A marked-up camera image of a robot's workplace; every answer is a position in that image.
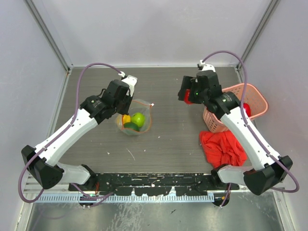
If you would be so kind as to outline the red oval fruit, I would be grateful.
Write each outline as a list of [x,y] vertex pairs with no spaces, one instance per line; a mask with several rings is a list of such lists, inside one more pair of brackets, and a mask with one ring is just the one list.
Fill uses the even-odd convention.
[[248,116],[248,117],[251,117],[251,108],[250,108],[249,104],[244,103],[244,104],[243,104],[243,107],[244,107],[244,110],[245,110],[247,116]]

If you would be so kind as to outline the red apple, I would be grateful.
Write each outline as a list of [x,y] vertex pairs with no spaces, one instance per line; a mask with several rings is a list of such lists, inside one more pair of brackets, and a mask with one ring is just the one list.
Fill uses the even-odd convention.
[[190,90],[186,89],[185,95],[184,95],[184,102],[188,105],[192,104],[192,102],[189,100],[189,96],[190,96]]

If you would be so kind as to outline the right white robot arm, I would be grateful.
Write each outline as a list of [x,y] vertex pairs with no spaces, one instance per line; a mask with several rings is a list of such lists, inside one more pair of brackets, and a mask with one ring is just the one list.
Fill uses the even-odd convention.
[[251,167],[224,164],[212,170],[211,184],[221,190],[228,183],[246,186],[253,194],[261,195],[282,182],[293,162],[281,156],[262,137],[245,111],[240,100],[231,91],[223,92],[218,76],[213,70],[184,76],[178,92],[180,101],[203,104],[235,136],[247,154]]

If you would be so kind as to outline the dark green avocado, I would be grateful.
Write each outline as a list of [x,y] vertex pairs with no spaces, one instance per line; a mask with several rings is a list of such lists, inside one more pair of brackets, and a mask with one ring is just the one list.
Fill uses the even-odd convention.
[[133,122],[127,122],[123,125],[124,129],[131,129],[133,131],[139,132],[140,128],[138,127],[137,124],[133,123]]

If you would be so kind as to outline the yellow pear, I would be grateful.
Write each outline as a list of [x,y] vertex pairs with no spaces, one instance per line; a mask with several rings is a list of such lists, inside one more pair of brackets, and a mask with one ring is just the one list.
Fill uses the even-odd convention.
[[131,122],[131,117],[129,115],[122,115],[122,124]]

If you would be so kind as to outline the clear zip top bag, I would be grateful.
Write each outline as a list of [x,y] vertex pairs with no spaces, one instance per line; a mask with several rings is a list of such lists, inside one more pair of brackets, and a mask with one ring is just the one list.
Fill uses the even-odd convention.
[[128,115],[118,114],[115,119],[116,128],[128,136],[146,133],[152,126],[151,110],[154,103],[141,99],[133,100]]

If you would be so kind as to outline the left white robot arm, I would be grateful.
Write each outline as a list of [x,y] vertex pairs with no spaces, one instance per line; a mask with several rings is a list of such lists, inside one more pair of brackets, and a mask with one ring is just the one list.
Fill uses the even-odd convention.
[[137,78],[127,76],[111,81],[100,95],[87,97],[77,114],[62,125],[45,141],[31,147],[26,145],[21,154],[29,173],[45,190],[61,183],[76,183],[90,191],[96,186],[96,178],[86,166],[61,164],[65,152],[84,134],[114,114],[128,114]]

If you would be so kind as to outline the green apple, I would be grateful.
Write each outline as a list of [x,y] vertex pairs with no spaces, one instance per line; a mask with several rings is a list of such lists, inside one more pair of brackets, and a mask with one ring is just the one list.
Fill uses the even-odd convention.
[[145,123],[145,115],[137,112],[131,117],[131,122],[135,123],[138,125],[138,127],[142,127]]

